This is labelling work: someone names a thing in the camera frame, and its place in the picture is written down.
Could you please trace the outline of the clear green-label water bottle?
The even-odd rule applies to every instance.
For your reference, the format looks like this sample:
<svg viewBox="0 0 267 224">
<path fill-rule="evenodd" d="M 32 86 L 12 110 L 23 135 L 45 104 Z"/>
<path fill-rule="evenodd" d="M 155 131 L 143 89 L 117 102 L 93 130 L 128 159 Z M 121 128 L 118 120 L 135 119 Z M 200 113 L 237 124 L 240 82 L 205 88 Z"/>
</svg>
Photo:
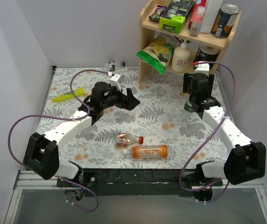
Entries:
<svg viewBox="0 0 267 224">
<path fill-rule="evenodd" d="M 185 104 L 184 104 L 184 109 L 188 112 L 194 112 L 193 108 L 192 108 L 192 104 L 190 102 L 190 98 L 187 98 Z"/>
</svg>

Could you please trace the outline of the small black-cap clear bottle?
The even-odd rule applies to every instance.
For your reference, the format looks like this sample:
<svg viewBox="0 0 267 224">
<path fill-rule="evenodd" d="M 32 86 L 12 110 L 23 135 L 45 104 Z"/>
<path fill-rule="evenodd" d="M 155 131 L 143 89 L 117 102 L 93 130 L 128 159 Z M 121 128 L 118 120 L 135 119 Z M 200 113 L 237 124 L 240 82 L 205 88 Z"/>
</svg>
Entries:
<svg viewBox="0 0 267 224">
<path fill-rule="evenodd" d="M 107 64 L 103 66 L 104 71 L 116 71 L 122 67 L 126 66 L 125 62 L 116 62 L 116 61 L 109 61 Z"/>
</svg>

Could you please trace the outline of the white green bottle cap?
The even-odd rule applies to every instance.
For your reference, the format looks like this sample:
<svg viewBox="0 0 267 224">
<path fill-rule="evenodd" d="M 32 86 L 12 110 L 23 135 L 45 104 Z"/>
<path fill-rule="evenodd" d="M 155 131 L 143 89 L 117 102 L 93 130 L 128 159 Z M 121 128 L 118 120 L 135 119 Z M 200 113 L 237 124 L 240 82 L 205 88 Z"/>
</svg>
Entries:
<svg viewBox="0 0 267 224">
<path fill-rule="evenodd" d="M 186 121 L 190 123 L 190 122 L 192 122 L 192 118 L 188 117 L 188 118 L 186 119 Z"/>
</svg>

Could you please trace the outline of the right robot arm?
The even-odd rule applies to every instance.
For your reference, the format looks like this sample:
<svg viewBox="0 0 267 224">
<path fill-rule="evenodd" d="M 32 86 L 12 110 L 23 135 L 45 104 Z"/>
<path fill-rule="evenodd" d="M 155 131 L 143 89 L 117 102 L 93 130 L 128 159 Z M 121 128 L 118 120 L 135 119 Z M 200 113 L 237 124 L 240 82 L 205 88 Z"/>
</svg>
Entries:
<svg viewBox="0 0 267 224">
<path fill-rule="evenodd" d="M 212 178 L 219 178 L 236 185 L 264 177 L 266 147 L 261 142 L 253 142 L 225 117 L 220 102 L 211 96 L 212 81 L 212 78 L 203 73 L 185 73 L 183 92 L 190 94 L 188 102 L 193 111 L 216 131 L 229 155 L 225 162 L 208 161 L 198 164 L 195 181 L 204 186 Z"/>
</svg>

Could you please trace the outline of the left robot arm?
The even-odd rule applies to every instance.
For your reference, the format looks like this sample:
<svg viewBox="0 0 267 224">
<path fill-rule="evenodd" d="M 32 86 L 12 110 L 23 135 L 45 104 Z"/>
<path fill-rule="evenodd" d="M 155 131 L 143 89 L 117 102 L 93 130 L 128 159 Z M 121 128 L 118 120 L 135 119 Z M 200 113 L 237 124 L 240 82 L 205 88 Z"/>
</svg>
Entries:
<svg viewBox="0 0 267 224">
<path fill-rule="evenodd" d="M 80 106 L 69 121 L 43 134 L 34 133 L 30 136 L 23 164 L 45 180 L 53 176 L 64 177 L 72 186 L 80 186 L 83 182 L 80 167 L 70 161 L 61 161 L 59 150 L 79 132 L 95 124 L 105 109 L 116 106 L 131 111 L 137 107 L 140 101 L 133 96 L 130 88 L 126 91 L 123 94 L 118 83 L 97 82 L 91 95 L 84 100 L 87 109 Z"/>
</svg>

